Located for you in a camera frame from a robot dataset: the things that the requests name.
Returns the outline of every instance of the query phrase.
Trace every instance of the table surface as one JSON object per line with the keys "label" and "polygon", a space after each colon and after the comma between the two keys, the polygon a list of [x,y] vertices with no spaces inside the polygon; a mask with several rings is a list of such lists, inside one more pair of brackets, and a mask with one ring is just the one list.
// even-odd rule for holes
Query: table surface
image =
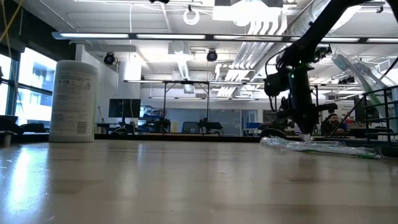
{"label": "table surface", "polygon": [[0,149],[0,223],[397,223],[398,162],[252,143]]}

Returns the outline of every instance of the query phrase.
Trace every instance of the ceiling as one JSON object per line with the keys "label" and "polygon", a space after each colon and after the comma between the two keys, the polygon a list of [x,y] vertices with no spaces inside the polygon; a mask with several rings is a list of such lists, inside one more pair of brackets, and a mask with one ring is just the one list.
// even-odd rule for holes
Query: ceiling
{"label": "ceiling", "polygon": [[[207,33],[207,34],[247,34],[249,26],[240,27],[231,21],[214,21],[209,12],[213,9],[214,0],[204,0],[203,13],[200,13],[198,24],[191,26],[184,22],[183,13],[186,6],[165,5],[166,15],[158,4],[126,5],[103,4],[101,2],[76,2],[75,0],[29,0],[24,7],[37,17],[62,32],[146,32],[146,33]],[[297,7],[288,13],[288,22],[297,15],[310,0],[296,0]],[[388,7],[378,14],[375,8],[359,10],[345,25],[333,35],[356,36],[397,36],[398,25]],[[142,73],[165,74],[177,70],[177,64],[167,60],[169,41],[144,40],[101,40],[92,41],[93,45],[135,45],[147,62]],[[188,62],[191,70],[214,71],[216,63],[206,61],[209,49],[216,49],[218,60],[233,61],[241,48],[241,42],[201,42],[190,41],[190,50],[195,52],[194,60]],[[373,57],[398,54],[398,45],[333,45],[347,55]],[[116,56],[128,58],[127,52],[118,52]],[[317,82],[330,79],[340,71],[333,65],[331,58],[322,60],[314,66],[310,74]]]}

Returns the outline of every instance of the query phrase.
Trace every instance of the man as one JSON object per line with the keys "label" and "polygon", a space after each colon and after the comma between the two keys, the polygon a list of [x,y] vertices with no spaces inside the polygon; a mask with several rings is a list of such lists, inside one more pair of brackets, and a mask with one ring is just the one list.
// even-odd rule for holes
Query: man
{"label": "man", "polygon": [[[329,114],[328,118],[322,122],[321,124],[321,133],[324,135],[331,134],[333,130],[338,126],[338,116],[337,114]],[[336,133],[343,133],[345,132],[344,126],[340,125],[339,128],[336,130]]]}

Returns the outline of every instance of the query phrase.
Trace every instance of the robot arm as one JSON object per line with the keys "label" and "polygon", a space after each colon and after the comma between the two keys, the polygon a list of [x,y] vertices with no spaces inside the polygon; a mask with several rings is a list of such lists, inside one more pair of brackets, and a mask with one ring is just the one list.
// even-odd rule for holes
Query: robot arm
{"label": "robot arm", "polygon": [[[277,62],[278,72],[264,80],[264,90],[269,96],[277,96],[281,91],[289,89],[289,97],[282,99],[281,110],[277,115],[280,118],[291,117],[303,134],[312,132],[320,111],[337,109],[334,103],[321,106],[312,103],[307,72],[312,69],[308,64],[313,62],[316,47],[347,8],[367,1],[369,0],[331,0],[303,37],[285,50]],[[398,21],[398,1],[387,2]]]}

